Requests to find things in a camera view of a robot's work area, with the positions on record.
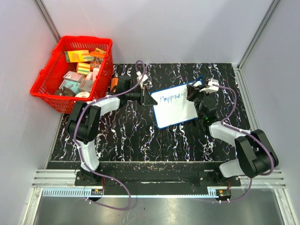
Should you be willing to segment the blue-framed whiteboard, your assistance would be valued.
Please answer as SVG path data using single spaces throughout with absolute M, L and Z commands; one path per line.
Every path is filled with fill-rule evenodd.
M 153 109 L 159 129 L 197 118 L 194 103 L 187 100 L 188 84 L 190 82 L 157 90 L 150 94 L 157 102 Z

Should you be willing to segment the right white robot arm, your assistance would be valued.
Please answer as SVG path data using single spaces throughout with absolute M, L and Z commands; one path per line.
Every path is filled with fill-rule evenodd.
M 194 104 L 200 130 L 233 146 L 237 153 L 236 159 L 225 161 L 214 170 L 214 182 L 223 186 L 233 176 L 254 178 L 271 174 L 279 159 L 266 134 L 260 129 L 233 127 L 217 117 L 217 103 L 212 94 L 219 88 L 218 83 L 187 85 L 187 100 Z

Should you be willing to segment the white marker with blue cap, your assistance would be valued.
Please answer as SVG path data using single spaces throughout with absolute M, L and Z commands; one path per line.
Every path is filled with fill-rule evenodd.
M 199 76 L 193 83 L 192 83 L 192 86 L 194 87 L 198 87 L 198 86 L 201 86 L 202 85 L 202 78 L 203 76 Z

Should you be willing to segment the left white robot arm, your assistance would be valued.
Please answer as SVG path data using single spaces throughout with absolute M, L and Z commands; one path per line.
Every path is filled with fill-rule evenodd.
M 122 108 L 128 101 L 149 106 L 158 104 L 144 85 L 147 79 L 147 75 L 138 73 L 137 84 L 133 84 L 131 77 L 121 76 L 116 79 L 107 96 L 90 102 L 75 103 L 68 119 L 67 131 L 77 145 L 81 160 L 80 171 L 76 175 L 76 185 L 80 181 L 91 185 L 101 182 L 101 166 L 95 147 L 100 117 Z

